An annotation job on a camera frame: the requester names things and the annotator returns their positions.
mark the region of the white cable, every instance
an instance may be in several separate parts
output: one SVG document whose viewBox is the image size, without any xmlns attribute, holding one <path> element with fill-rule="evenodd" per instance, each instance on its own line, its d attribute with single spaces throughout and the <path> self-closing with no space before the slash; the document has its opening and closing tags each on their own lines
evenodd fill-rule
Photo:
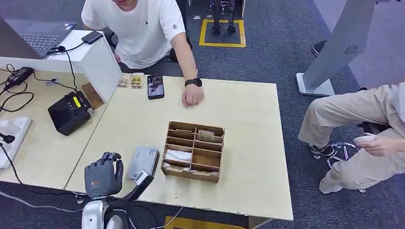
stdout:
<svg viewBox="0 0 405 229">
<path fill-rule="evenodd" d="M 85 195 L 87 195 L 87 193 L 78 193 L 78 192 L 73 192 L 73 191 L 70 191 L 71 193 L 73 193 L 73 194 L 75 194 L 75 195 L 78 195 L 78 196 L 85 196 Z"/>
<path fill-rule="evenodd" d="M 174 220 L 174 218 L 177 217 L 177 215 L 181 212 L 181 210 L 183 210 L 183 207 L 180 208 L 180 210 L 177 212 L 177 214 L 173 218 L 171 218 L 171 220 L 166 225 L 163 225 L 163 226 L 160 226 L 160 227 L 157 227 L 157 228 L 149 228 L 149 229 L 159 229 L 159 228 L 166 227 L 167 225 L 169 225 Z"/>
<path fill-rule="evenodd" d="M 59 211 L 65 211 L 65 212 L 70 212 L 70 213 L 75 213 L 75 212 L 79 212 L 79 211 L 83 210 L 83 209 L 78 209 L 76 211 L 71 211 L 71 210 L 66 210 L 66 209 L 62 209 L 62 208 L 57 208 L 57 207 L 54 207 L 54 206 L 35 206 L 35 205 L 30 204 L 30 203 L 27 203 L 26 201 L 24 201 L 22 199 L 19 199 L 17 197 L 13 197 L 13 196 L 10 196 L 8 194 L 5 194 L 2 191 L 0 191 L 0 195 L 2 195 L 4 197 L 7 197 L 7 198 L 10 198 L 10 199 L 14 199 L 16 201 L 19 201 L 19 202 L 21 202 L 21 203 L 23 203 L 25 205 L 30 206 L 31 208 L 53 208 L 53 209 L 56 209 L 56 210 L 59 210 Z"/>
<path fill-rule="evenodd" d="M 125 210 L 122 210 L 122 209 L 113 209 L 113 210 L 114 210 L 114 211 L 123 211 L 123 212 L 125 212 L 125 214 L 127 215 L 128 219 L 129 219 L 129 222 L 131 223 L 132 227 L 133 227 L 134 229 L 137 229 L 137 228 L 135 227 L 134 223 L 132 222 L 131 217 L 129 217 L 129 215 L 127 214 L 127 212 L 126 212 Z"/>
</svg>

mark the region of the person's hand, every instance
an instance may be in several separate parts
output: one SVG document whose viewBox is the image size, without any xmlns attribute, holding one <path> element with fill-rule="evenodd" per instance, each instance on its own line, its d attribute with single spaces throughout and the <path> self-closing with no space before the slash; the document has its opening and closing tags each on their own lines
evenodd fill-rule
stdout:
<svg viewBox="0 0 405 229">
<path fill-rule="evenodd" d="M 117 60 L 118 63 L 121 63 L 121 58 L 115 53 L 114 54 L 115 59 Z"/>
<path fill-rule="evenodd" d="M 186 86 L 182 96 L 184 106 L 197 105 L 204 98 L 204 90 L 195 84 Z"/>
<path fill-rule="evenodd" d="M 371 142 L 359 142 L 357 145 L 364 148 L 373 156 L 387 156 L 391 153 L 399 152 L 400 139 L 376 136 L 376 140 Z"/>
</svg>

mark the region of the person's leg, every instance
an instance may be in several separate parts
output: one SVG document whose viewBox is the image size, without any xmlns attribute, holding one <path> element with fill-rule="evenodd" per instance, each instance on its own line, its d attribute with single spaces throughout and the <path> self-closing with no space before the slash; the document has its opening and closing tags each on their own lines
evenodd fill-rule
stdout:
<svg viewBox="0 0 405 229">
<path fill-rule="evenodd" d="M 334 95 L 314 100 L 302 122 L 298 138 L 323 148 L 333 128 L 351 122 L 387 124 L 391 91 L 385 85 L 377 89 Z"/>
<path fill-rule="evenodd" d="M 383 137 L 402 138 L 394 129 L 389 128 L 379 134 Z M 349 160 L 335 162 L 320 182 L 322 193 L 337 192 L 342 188 L 366 189 L 395 174 L 405 173 L 405 152 L 388 156 L 372 156 L 360 149 Z"/>
<path fill-rule="evenodd" d="M 163 57 L 151 67 L 141 71 L 149 75 L 183 76 L 179 63 L 170 60 L 169 56 Z"/>
<path fill-rule="evenodd" d="M 119 62 L 118 65 L 122 73 L 143 73 L 143 69 L 130 69 L 126 64 L 122 62 Z"/>
</svg>

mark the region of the sneaker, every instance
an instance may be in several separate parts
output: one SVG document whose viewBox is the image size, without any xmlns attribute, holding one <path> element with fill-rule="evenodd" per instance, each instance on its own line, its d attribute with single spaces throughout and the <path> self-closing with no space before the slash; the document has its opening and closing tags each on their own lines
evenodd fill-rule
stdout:
<svg viewBox="0 0 405 229">
<path fill-rule="evenodd" d="M 318 56 L 320 51 L 322 51 L 323 47 L 325 46 L 325 44 L 326 44 L 326 41 L 315 42 L 312 45 L 312 49 L 311 49 L 312 54 L 314 54 L 315 56 Z"/>
<path fill-rule="evenodd" d="M 333 149 L 330 145 L 327 145 L 327 146 L 325 146 L 325 147 L 323 147 L 321 149 L 319 149 L 316 146 L 310 146 L 310 148 L 311 148 L 311 151 L 314 154 L 324 155 L 324 156 L 327 156 L 327 157 L 333 157 L 337 153 L 337 151 L 335 151 L 335 149 Z"/>
</svg>

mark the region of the smartphone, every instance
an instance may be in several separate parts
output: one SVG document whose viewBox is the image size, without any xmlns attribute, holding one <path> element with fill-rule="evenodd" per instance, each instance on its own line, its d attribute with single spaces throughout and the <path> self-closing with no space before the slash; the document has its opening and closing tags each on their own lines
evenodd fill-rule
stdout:
<svg viewBox="0 0 405 229">
<path fill-rule="evenodd" d="M 148 99 L 159 99 L 163 97 L 163 76 L 148 75 Z"/>
</svg>

